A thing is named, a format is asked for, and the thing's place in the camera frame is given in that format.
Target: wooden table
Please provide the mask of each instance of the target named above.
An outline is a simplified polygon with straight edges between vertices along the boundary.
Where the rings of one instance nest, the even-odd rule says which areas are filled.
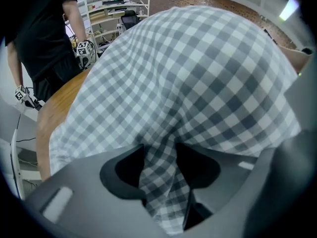
[[[51,176],[49,141],[52,132],[65,121],[69,108],[90,69],[80,73],[62,86],[41,108],[36,132],[36,156],[42,180]]]

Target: chair backrest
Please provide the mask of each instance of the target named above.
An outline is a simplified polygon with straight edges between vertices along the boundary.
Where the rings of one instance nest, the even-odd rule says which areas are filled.
[[[139,23],[139,18],[133,10],[126,10],[121,20],[127,30]]]

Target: black t-shirt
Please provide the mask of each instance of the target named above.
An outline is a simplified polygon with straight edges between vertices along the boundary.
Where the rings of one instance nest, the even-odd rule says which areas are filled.
[[[10,10],[5,44],[14,42],[20,61],[35,81],[72,51],[62,17],[62,4],[69,0],[15,1],[18,11]]]

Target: gray and white gingham fabric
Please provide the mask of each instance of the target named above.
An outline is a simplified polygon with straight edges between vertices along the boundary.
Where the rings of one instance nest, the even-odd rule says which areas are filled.
[[[283,96],[295,79],[277,45],[236,14],[206,6],[155,14],[92,68],[51,136],[51,172],[142,143],[147,210],[168,234],[180,233],[189,187],[175,140],[258,156],[299,131]]]

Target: fluorescent light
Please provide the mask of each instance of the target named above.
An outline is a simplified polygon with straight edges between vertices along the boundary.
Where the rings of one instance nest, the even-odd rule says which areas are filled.
[[[292,15],[298,7],[299,4],[296,0],[289,0],[279,17],[283,20],[288,19],[289,16]]]

